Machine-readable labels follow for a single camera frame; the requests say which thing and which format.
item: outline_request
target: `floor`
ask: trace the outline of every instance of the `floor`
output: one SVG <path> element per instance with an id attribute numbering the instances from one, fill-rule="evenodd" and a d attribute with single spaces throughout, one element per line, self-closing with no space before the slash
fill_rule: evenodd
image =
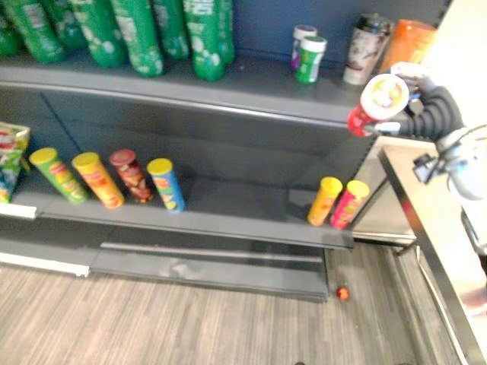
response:
<path id="1" fill-rule="evenodd" d="M 457 364 L 414 260 L 330 252 L 326 303 L 3 265 L 0 364 Z"/>

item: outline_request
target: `green bottle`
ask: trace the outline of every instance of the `green bottle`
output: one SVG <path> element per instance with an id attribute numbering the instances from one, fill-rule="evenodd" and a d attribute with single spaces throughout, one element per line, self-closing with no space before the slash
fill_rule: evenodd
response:
<path id="1" fill-rule="evenodd" d="M 234 5 L 232 0 L 220 0 L 219 20 L 218 35 L 220 37 L 221 59 L 226 65 L 230 65 L 235 58 Z"/>
<path id="2" fill-rule="evenodd" d="M 110 0 L 69 0 L 69 2 L 97 64 L 102 67 L 123 65 L 127 60 L 127 49 L 116 25 Z"/>
<path id="3" fill-rule="evenodd" d="M 8 21 L 0 4 L 0 56 L 16 55 L 21 48 L 21 36 Z"/>
<path id="4" fill-rule="evenodd" d="M 326 40 L 321 36 L 306 36 L 301 40 L 299 68 L 296 73 L 296 79 L 299 82 L 312 84 L 317 81 L 325 49 Z"/>
<path id="5" fill-rule="evenodd" d="M 59 41 L 67 49 L 83 49 L 88 45 L 66 0 L 41 0 Z"/>
<path id="6" fill-rule="evenodd" d="M 112 5 L 133 68 L 148 77 L 162 74 L 163 58 L 149 0 L 112 0 Z"/>
<path id="7" fill-rule="evenodd" d="M 154 12 L 162 33 L 162 48 L 173 59 L 189 57 L 189 42 L 182 0 L 153 0 Z"/>
<path id="8" fill-rule="evenodd" d="M 224 74 L 218 38 L 219 3 L 220 0 L 184 0 L 193 68 L 196 76 L 207 81 L 219 80 Z"/>
<path id="9" fill-rule="evenodd" d="M 57 62 L 65 58 L 65 51 L 38 0 L 4 0 L 4 5 L 30 54 L 38 62 Z"/>

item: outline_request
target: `chip bag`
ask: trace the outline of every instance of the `chip bag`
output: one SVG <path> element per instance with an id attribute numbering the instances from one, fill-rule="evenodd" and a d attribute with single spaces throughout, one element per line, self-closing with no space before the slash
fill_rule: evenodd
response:
<path id="1" fill-rule="evenodd" d="M 0 202 L 9 203 L 17 185 L 21 166 L 28 169 L 22 157 L 29 145 L 30 128 L 0 122 Z"/>

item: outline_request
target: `dark blue wall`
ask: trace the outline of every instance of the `dark blue wall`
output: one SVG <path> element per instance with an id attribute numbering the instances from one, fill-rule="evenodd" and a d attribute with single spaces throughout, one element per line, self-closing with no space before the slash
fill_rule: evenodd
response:
<path id="1" fill-rule="evenodd" d="M 327 68 L 341 68 L 360 13 L 377 12 L 392 21 L 414 19 L 437 25 L 446 0 L 234 0 L 235 41 L 241 55 L 288 61 L 296 24 L 317 27 L 328 39 Z"/>

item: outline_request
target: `small red ball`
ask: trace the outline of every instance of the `small red ball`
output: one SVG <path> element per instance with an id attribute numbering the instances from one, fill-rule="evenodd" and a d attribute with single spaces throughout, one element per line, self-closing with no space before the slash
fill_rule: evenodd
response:
<path id="1" fill-rule="evenodd" d="M 338 289 L 336 290 L 336 297 L 340 300 L 350 299 L 349 290 L 346 287 L 338 287 Z"/>

